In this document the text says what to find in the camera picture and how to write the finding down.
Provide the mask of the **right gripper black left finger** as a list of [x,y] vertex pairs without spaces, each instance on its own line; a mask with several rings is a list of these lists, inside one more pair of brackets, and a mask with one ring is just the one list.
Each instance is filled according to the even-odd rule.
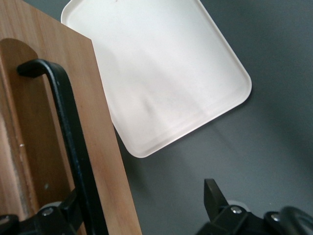
[[35,216],[37,235],[76,235],[82,225],[82,215],[76,191],[59,205],[45,206]]

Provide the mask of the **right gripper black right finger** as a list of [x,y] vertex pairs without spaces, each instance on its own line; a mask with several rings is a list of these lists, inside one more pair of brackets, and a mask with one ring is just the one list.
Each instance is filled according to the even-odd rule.
[[214,179],[204,180],[204,206],[209,217],[199,235],[263,235],[263,221],[239,205],[229,204]]

